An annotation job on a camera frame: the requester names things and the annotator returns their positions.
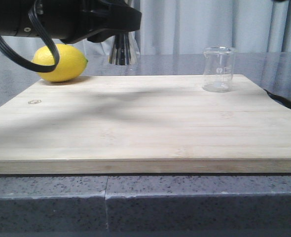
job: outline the bamboo cutting board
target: bamboo cutting board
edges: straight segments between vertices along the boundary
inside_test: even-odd
[[[0,107],[0,174],[291,172],[291,110],[242,75],[38,81]]]

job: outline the black power cord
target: black power cord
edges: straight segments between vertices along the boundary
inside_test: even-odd
[[[283,96],[280,95],[275,95],[271,92],[269,92],[268,90],[264,89],[266,91],[266,93],[269,95],[270,98],[272,98],[273,100],[279,102],[280,104],[282,104],[283,106],[291,109],[291,101],[286,99]]]
[[[1,37],[0,35],[0,51],[8,57],[13,62],[17,63],[18,65],[39,73],[48,73],[55,70],[57,67],[60,57],[59,57],[59,51],[55,45],[55,43],[52,41],[50,35],[47,33],[46,29],[42,26],[41,22],[38,19],[37,16],[37,6],[41,3],[41,0],[35,0],[34,5],[28,12],[28,17],[34,26],[35,30],[39,34],[39,37],[42,39],[42,41],[45,43],[45,45],[49,48],[53,59],[54,64],[53,65],[39,65],[32,63],[22,56],[18,55]]]

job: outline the yellow lemon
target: yellow lemon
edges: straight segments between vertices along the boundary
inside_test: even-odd
[[[73,79],[83,73],[87,65],[87,59],[77,48],[67,44],[56,44],[60,61],[56,69],[49,73],[38,73],[47,81],[62,82]],[[32,62],[41,65],[54,64],[53,56],[47,46],[38,49]]]

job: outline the gray granite countertop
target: gray granite countertop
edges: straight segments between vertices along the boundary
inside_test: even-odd
[[[193,75],[204,67],[202,55],[142,55],[126,67],[87,58],[84,76]],[[291,53],[240,53],[235,73],[291,100]],[[38,79],[0,57],[0,106]],[[291,174],[0,175],[0,237],[256,231],[291,236]]]

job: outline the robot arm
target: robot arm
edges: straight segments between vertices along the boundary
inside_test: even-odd
[[[0,0],[0,35],[40,37],[52,52],[54,65],[42,66],[25,60],[0,36],[0,51],[20,66],[50,72],[59,62],[51,38],[64,43],[83,39],[103,42],[107,38],[140,28],[141,13],[124,0]]]

